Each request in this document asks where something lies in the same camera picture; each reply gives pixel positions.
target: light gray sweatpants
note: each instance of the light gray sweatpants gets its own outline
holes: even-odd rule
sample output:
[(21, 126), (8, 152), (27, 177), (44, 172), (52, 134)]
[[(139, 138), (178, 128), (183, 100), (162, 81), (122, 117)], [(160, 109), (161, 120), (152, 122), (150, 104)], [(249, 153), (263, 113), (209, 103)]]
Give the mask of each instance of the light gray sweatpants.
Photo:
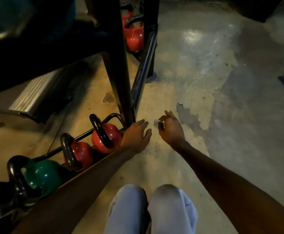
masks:
[(104, 234), (194, 234), (198, 214), (185, 192), (173, 185), (158, 187), (148, 204), (144, 189), (123, 186), (109, 207)]

